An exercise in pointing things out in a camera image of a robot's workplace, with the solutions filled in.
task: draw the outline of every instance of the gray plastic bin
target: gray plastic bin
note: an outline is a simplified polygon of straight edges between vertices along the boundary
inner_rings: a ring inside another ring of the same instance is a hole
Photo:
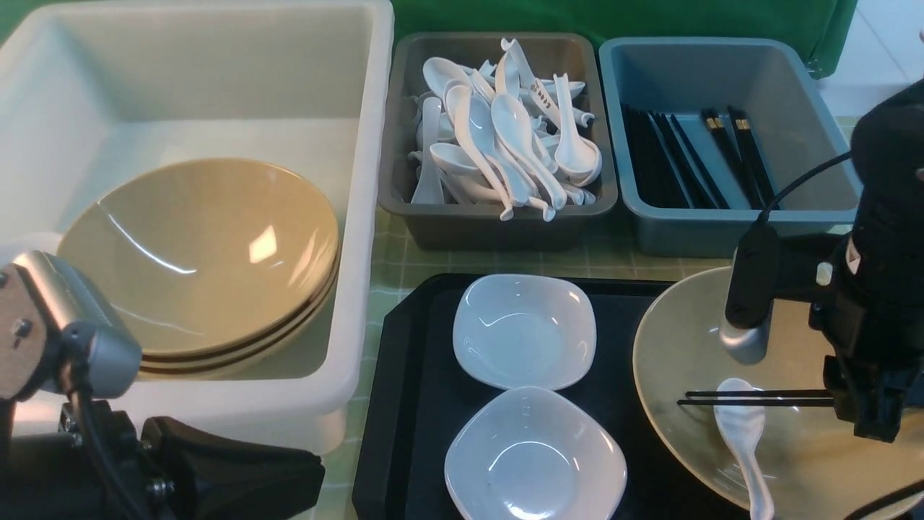
[[[748,112],[777,191],[847,151],[814,81],[796,53],[782,43],[737,38],[618,38],[600,48],[600,64],[623,201],[635,216],[638,245],[646,254],[730,256],[758,215],[747,209],[730,169],[699,118],[702,109],[723,113],[734,105]],[[669,209],[643,202],[638,197],[620,104],[675,114],[732,209]],[[853,166],[843,163],[786,197],[770,221],[784,235],[824,232],[849,224],[860,192]]]
[[[539,210],[515,209],[513,219],[501,222],[493,205],[411,204],[417,186],[416,166],[407,154],[416,149],[413,118],[417,107],[411,96],[427,92],[420,68],[427,58],[441,56],[460,65],[479,67],[484,60],[497,63],[503,55],[501,38],[517,38],[533,72],[540,78],[567,73],[587,88],[575,106],[596,119],[582,130],[603,154],[600,178],[587,187],[595,204],[568,205],[552,222],[544,222]],[[379,205],[404,218],[407,229],[421,249],[442,250],[564,250],[577,244],[587,222],[613,209],[618,198],[613,150],[607,125],[600,76],[593,46],[576,34],[541,32],[422,32],[401,40],[388,88],[382,161],[379,167]]]

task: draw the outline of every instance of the black tray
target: black tray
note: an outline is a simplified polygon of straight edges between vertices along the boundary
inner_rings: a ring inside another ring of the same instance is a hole
[[[385,318],[353,504],[359,520],[457,520],[443,462],[458,431],[501,393],[471,378],[453,354],[456,307],[481,275],[438,275]],[[628,464],[626,494],[613,518],[747,519],[668,452],[645,416],[632,377],[638,322],[670,284],[571,279],[597,316],[590,372],[560,393],[619,443]]]

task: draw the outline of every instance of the white plastic bin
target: white plastic bin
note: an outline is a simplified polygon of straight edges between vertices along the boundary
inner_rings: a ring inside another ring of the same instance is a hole
[[[138,382],[114,409],[329,452],[359,378],[383,111],[387,0],[126,0],[49,6],[0,49],[0,242],[63,232],[150,169],[264,160],[319,186],[343,231],[334,303],[237,380]],[[40,393],[16,432],[54,428]]]

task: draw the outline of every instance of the chopstick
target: chopstick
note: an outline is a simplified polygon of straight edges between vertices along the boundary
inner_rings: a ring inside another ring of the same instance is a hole
[[[758,148],[757,141],[754,139],[754,132],[751,131],[748,114],[744,110],[739,110],[729,105],[728,115],[732,118],[732,130],[735,131],[738,151],[741,153],[741,162],[757,187],[761,205],[766,207],[776,196],[776,193],[773,191],[767,168],[760,157],[760,148]],[[780,209],[780,206],[777,204],[772,209]]]
[[[834,397],[827,390],[688,391],[686,392],[686,397],[687,399],[678,400],[677,404],[697,406],[834,407]],[[735,397],[745,399],[728,399]]]
[[[657,114],[654,112],[650,112],[649,115],[661,132],[664,139],[664,147],[674,159],[680,181],[687,186],[687,194],[690,197],[690,201],[693,203],[693,207],[697,209],[715,209],[718,207],[706,193],[702,184],[699,183],[696,174],[693,173],[693,169],[690,167],[689,161],[687,161],[687,156],[680,147],[677,136],[674,134],[674,131],[671,130],[671,125],[667,122],[667,117],[664,114]]]
[[[757,186],[754,184],[753,179],[748,176],[748,172],[745,170],[744,163],[741,161],[731,137],[725,131],[725,125],[722,118],[719,117],[719,113],[715,110],[707,109],[702,111],[701,116],[706,128],[709,129],[709,134],[711,134],[716,146],[719,147],[722,157],[725,158],[725,162],[732,170],[732,175],[735,176],[738,187],[741,188],[741,192],[748,199],[751,209],[763,209],[763,202],[757,192]]]
[[[674,168],[667,160],[664,149],[658,139],[658,131],[654,128],[649,115],[640,110],[629,109],[638,126],[641,136],[642,148],[651,167],[653,175],[651,182],[661,195],[661,207],[689,208],[689,202],[680,188],[680,180],[674,174]]]
[[[674,125],[674,131],[677,136],[680,137],[680,141],[683,142],[684,146],[687,148],[687,151],[690,154],[690,157],[693,159],[693,164],[696,165],[696,168],[699,170],[699,176],[706,182],[706,187],[708,188],[712,199],[715,200],[716,205],[719,209],[728,209],[728,201],[725,200],[725,197],[722,196],[722,192],[719,191],[719,187],[716,186],[715,180],[712,178],[712,174],[706,168],[706,164],[702,162],[702,157],[699,156],[699,153],[696,151],[696,148],[693,147],[693,143],[690,142],[689,136],[684,131],[684,127],[680,125],[680,121],[677,120],[677,116],[671,114],[671,123]]]
[[[650,156],[645,150],[643,137],[638,127],[638,118],[635,111],[629,106],[622,104],[623,120],[626,125],[626,143],[629,146],[629,155],[632,159],[632,169],[635,172],[636,184],[638,185],[638,196],[645,203],[655,207],[665,207],[665,201],[659,183],[654,176],[654,167],[651,165]]]
[[[834,408],[834,398],[827,399],[679,399],[681,406],[801,406],[803,408]]]
[[[687,397],[831,397],[827,390],[695,390],[684,394]]]

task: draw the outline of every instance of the stack of bowls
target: stack of bowls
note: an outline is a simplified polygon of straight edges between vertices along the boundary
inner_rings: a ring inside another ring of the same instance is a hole
[[[147,378],[216,378],[275,353],[332,293],[336,215],[300,176],[246,159],[163,167],[113,192],[58,255],[141,345]]]

